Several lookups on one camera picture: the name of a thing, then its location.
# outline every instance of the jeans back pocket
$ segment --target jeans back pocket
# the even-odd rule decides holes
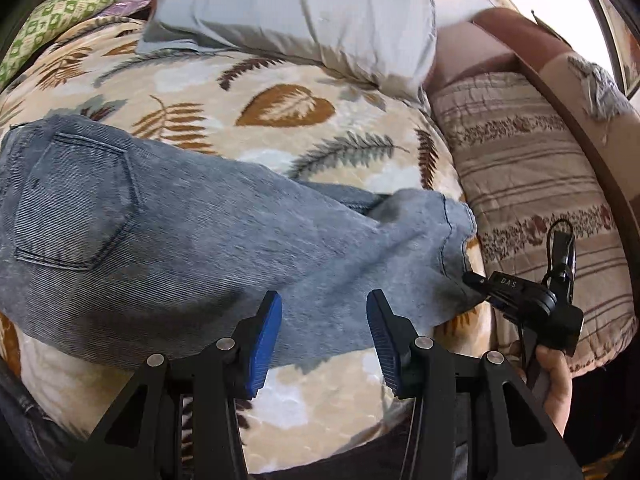
[[[24,183],[14,255],[60,269],[92,269],[124,238],[138,208],[125,150],[57,133]]]

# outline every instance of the bedsheet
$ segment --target bedsheet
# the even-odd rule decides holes
[[[144,25],[94,18],[59,37],[0,95],[0,136],[44,116],[81,114],[313,182],[382,193],[425,187],[464,199],[442,136],[418,110],[315,64],[242,52],[138,56]],[[476,239],[467,251],[484,273]],[[486,303],[434,329],[447,348],[476,356],[491,334]],[[0,353],[50,416],[84,437],[130,376],[67,356],[3,316]],[[272,368],[258,396],[238,404],[248,469],[288,468],[357,446],[409,408],[383,384],[374,349]]]

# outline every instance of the white pillow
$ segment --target white pillow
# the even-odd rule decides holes
[[[238,48],[322,62],[426,104],[433,0],[159,0],[138,53]]]

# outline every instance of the silver screw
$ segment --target silver screw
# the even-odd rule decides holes
[[[504,362],[504,355],[502,355],[500,352],[497,352],[495,350],[491,350],[486,355],[486,358],[490,363],[493,363],[494,365],[501,365]]]
[[[423,348],[424,350],[428,350],[433,347],[433,339],[424,335],[415,338],[414,343],[418,348]]]
[[[236,342],[230,337],[223,337],[222,339],[218,339],[216,341],[216,346],[218,350],[231,350],[235,346]]]
[[[146,364],[149,366],[156,367],[160,366],[162,363],[164,363],[164,356],[162,354],[151,354],[146,358]]]

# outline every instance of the brown striped cushion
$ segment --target brown striped cushion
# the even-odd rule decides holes
[[[516,73],[459,81],[432,99],[467,202],[487,273],[539,281],[549,225],[568,218],[577,237],[574,304],[584,328],[574,376],[606,364],[636,332],[620,237],[593,169],[552,106]],[[513,325],[497,316],[499,349],[516,354]]]

